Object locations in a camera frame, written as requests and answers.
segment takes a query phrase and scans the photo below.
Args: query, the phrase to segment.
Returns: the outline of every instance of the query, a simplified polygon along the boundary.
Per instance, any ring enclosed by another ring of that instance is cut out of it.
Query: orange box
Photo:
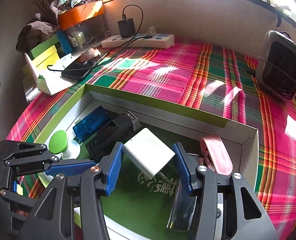
[[[104,14],[102,5],[102,1],[90,2],[76,8],[72,8],[64,14],[58,15],[58,21],[61,29],[65,31],[80,22]]]

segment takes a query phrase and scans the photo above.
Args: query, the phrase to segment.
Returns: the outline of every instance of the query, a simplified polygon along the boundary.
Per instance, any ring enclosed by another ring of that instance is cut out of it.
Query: power strip
[[[137,34],[136,38],[143,37],[146,34]],[[131,38],[122,38],[120,35],[111,36],[108,39],[101,42],[103,48],[115,48]],[[175,42],[175,36],[173,34],[156,34],[150,39],[139,39],[133,43],[126,45],[127,47],[141,47],[141,48],[160,48],[167,49]]]

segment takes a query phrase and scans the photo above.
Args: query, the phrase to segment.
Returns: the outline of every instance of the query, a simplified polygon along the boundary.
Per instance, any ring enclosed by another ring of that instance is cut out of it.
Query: plaid tablecloth
[[[296,100],[281,104],[266,94],[247,68],[257,61],[230,49],[176,40],[169,49],[129,48],[96,68],[83,82],[27,107],[7,139],[33,142],[58,109],[85,82],[139,93],[217,114],[259,130],[255,192],[280,239],[296,226]],[[38,197],[38,175],[20,179]]]

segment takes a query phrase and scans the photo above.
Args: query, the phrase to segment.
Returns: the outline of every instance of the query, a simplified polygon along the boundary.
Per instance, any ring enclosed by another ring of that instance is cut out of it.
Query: green knob
[[[68,149],[68,135],[64,130],[56,131],[49,142],[49,150],[53,154],[65,152]]]

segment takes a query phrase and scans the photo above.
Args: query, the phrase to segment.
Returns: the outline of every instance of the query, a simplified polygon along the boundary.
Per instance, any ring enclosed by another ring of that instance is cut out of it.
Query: pink clip
[[[231,159],[218,135],[213,134],[201,138],[200,148],[208,168],[222,175],[232,173]]]

